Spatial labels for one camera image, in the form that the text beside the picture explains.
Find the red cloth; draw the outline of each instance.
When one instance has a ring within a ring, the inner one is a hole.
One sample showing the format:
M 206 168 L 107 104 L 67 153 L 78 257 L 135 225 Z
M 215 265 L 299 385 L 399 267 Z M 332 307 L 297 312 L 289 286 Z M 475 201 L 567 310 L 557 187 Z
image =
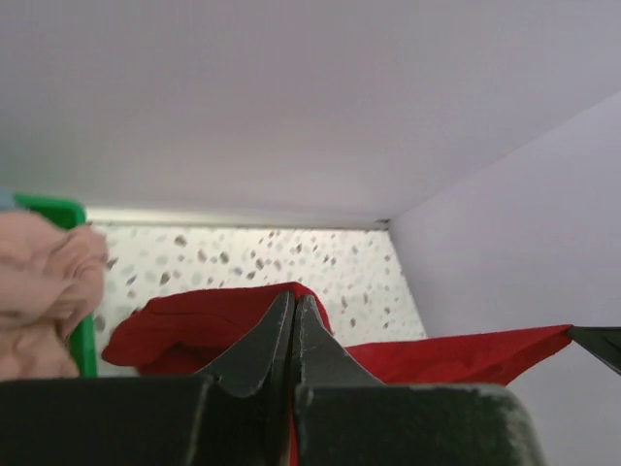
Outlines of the red cloth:
M 205 289 L 151 299 L 114 331 L 102 357 L 143 375 L 192 374 L 222 354 L 258 323 L 279 293 L 317 296 L 299 283 L 256 288 Z M 385 383 L 497 383 L 506 385 L 568 345 L 570 325 L 373 343 L 347 351 Z M 292 442 L 291 464 L 297 464 Z

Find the speckled surface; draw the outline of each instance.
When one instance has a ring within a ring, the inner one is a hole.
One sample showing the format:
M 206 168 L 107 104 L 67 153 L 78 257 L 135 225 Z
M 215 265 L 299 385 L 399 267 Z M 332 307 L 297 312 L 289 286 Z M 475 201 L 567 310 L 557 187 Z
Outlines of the speckled surface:
M 98 352 L 151 297 L 291 281 L 317 293 L 344 346 L 425 338 L 385 231 L 95 227 L 107 235 L 111 258 L 95 313 Z M 133 371 L 100 359 L 99 373 Z

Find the pink fabric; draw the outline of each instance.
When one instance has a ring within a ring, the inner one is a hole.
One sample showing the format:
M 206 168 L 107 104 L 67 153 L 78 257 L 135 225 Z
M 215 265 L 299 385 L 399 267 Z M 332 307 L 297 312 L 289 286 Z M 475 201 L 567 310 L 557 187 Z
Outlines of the pink fabric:
M 103 296 L 105 238 L 0 213 L 0 380 L 76 376 L 65 340 Z

